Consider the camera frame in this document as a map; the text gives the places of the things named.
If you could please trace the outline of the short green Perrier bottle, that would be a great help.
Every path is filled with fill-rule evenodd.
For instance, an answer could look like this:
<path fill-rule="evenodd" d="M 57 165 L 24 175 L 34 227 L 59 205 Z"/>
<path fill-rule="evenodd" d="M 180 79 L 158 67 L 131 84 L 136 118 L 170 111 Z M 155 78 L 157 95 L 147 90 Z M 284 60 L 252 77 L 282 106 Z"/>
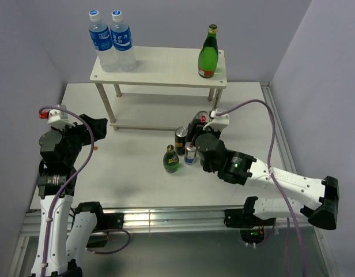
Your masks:
<path fill-rule="evenodd" d="M 163 166 L 166 172 L 175 173 L 179 167 L 179 157 L 173 145 L 167 146 L 167 151 L 163 157 Z"/>

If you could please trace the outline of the tall green Perrier bottle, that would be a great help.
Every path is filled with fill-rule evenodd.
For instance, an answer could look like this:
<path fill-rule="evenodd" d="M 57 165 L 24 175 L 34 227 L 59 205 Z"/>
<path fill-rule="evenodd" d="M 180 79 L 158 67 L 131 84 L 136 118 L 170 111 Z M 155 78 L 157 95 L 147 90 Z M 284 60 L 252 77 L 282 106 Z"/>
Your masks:
<path fill-rule="evenodd" d="M 203 78 L 214 76 L 218 64 L 218 26 L 210 24 L 207 37 L 198 57 L 198 74 Z"/>

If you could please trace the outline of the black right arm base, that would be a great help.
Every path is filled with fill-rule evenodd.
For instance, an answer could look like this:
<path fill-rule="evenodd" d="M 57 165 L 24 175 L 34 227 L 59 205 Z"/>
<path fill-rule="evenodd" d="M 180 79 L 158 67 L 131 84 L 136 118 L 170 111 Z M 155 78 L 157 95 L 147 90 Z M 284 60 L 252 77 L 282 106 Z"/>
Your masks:
<path fill-rule="evenodd" d="M 260 243 L 265 239 L 265 227 L 273 227 L 275 219 L 260 219 L 255 215 L 241 209 L 226 209 L 224 211 L 224 225 L 227 228 L 239 229 L 241 239 L 248 243 Z"/>

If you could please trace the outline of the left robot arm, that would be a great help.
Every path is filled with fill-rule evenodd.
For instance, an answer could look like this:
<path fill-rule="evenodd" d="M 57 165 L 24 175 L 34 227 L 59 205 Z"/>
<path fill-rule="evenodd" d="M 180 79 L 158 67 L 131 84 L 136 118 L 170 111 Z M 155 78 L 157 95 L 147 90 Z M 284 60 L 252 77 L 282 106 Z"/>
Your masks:
<path fill-rule="evenodd" d="M 70 123 L 67 114 L 56 109 L 42 111 L 39 117 L 51 130 L 39 140 L 41 222 L 31 276 L 82 276 L 82 255 L 92 231 L 105 225 L 105 215 L 99 202 L 81 203 L 68 226 L 78 175 L 74 164 L 83 146 L 105 138 L 107 119 L 81 114 L 80 123 Z"/>

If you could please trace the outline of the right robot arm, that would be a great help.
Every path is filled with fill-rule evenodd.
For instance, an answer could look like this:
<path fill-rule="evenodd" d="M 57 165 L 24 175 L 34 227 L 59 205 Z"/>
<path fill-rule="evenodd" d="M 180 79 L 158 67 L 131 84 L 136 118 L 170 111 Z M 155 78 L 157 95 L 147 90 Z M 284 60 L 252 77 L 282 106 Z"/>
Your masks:
<path fill-rule="evenodd" d="M 339 202 L 336 178 L 313 179 L 269 168 L 251 155 L 227 149 L 220 134 L 200 119 L 188 124 L 186 140 L 196 147 L 203 171 L 215 173 L 229 184 L 280 193 L 279 198 L 272 199 L 250 196 L 242 208 L 225 210 L 226 227 L 271 226 L 276 218 L 295 216 L 306 218 L 320 229 L 336 229 Z"/>

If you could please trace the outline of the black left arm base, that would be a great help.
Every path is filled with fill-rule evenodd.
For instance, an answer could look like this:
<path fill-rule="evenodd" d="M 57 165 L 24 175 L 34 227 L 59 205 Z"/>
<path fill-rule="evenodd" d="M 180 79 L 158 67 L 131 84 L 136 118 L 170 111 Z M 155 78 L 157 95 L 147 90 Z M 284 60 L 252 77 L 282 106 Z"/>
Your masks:
<path fill-rule="evenodd" d="M 103 215 L 101 223 L 98 223 L 88 239 L 87 248 L 103 248 L 108 242 L 110 232 L 102 230 L 122 229 L 124 222 L 123 213 L 106 213 Z"/>

